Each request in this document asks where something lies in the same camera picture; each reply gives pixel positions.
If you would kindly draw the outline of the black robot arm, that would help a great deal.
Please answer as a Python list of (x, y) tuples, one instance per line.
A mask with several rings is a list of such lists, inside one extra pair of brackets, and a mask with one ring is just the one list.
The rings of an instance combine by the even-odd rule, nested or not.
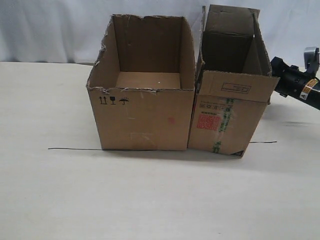
[(275, 56), (270, 64), (272, 76), (279, 78), (274, 89), (283, 97), (292, 97), (317, 110), (320, 109), (320, 79), (316, 76), (320, 68), (320, 48), (307, 47), (303, 53), (305, 71), (296, 65), (287, 65)]

